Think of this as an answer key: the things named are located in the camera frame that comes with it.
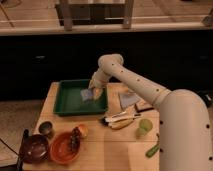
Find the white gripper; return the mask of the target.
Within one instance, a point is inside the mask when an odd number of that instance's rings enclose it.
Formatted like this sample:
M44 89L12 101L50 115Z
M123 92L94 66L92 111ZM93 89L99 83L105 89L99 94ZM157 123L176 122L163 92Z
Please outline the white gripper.
M92 75L92 78L89 82L89 87L94 88L93 89L93 99L98 100L102 93L103 93L103 88L106 87L106 84L108 83L109 78L105 74L100 74L95 72Z

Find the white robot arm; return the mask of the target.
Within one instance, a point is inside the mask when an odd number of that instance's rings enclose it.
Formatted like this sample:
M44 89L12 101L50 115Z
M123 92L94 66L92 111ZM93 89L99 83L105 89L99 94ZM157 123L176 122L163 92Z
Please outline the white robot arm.
M102 88L115 77L159 112L159 171L213 171L210 117L201 97L186 89L171 91L123 63L120 54L101 56L90 86Z

